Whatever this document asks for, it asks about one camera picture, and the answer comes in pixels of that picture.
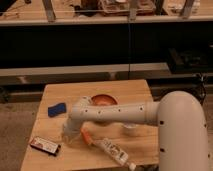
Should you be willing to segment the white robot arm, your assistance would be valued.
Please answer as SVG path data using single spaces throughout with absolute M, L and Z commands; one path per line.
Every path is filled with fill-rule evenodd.
M 158 102 L 94 106 L 80 98 L 62 127 L 69 139 L 87 121 L 146 124 L 158 128 L 159 171 L 211 171 L 208 131 L 200 102 L 184 91 L 173 91 Z

